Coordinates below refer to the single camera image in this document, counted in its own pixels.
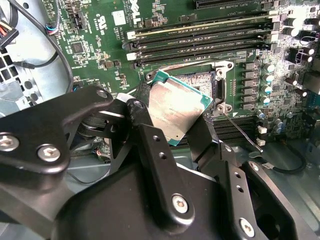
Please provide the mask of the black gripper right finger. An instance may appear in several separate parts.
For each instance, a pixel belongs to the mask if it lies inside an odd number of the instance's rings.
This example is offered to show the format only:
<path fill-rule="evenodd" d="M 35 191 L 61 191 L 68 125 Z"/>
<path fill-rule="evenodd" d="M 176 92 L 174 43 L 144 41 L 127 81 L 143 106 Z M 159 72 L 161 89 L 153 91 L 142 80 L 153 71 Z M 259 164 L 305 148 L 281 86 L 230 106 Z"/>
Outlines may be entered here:
<path fill-rule="evenodd" d="M 189 130 L 189 146 L 202 174 L 219 186 L 219 229 L 226 240 L 302 238 L 300 216 L 261 167 L 239 164 L 235 152 L 220 142 L 214 127 L 200 116 Z"/>

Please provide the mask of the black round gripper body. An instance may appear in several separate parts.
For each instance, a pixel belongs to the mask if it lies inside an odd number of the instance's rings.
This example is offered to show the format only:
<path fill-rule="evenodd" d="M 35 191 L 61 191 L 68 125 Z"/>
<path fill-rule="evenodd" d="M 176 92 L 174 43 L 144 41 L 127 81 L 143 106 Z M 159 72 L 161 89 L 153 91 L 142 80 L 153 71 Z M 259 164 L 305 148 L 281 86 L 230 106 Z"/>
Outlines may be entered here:
<path fill-rule="evenodd" d="M 173 159 L 134 163 L 74 195 L 57 216 L 54 240 L 222 240 L 229 167 L 212 179 Z"/>

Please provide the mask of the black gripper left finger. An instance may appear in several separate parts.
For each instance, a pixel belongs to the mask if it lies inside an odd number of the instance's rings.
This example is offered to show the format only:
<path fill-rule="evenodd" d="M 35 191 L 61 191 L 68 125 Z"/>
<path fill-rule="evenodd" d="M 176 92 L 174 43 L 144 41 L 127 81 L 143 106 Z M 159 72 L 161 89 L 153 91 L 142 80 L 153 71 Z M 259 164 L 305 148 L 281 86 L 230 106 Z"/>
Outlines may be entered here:
<path fill-rule="evenodd" d="M 68 93 L 0 120 L 0 209 L 29 227 L 55 225 L 73 196 L 62 180 L 79 125 L 106 111 L 103 137 L 121 143 L 117 162 L 174 160 L 161 129 L 136 99 L 116 101 L 95 86 Z"/>

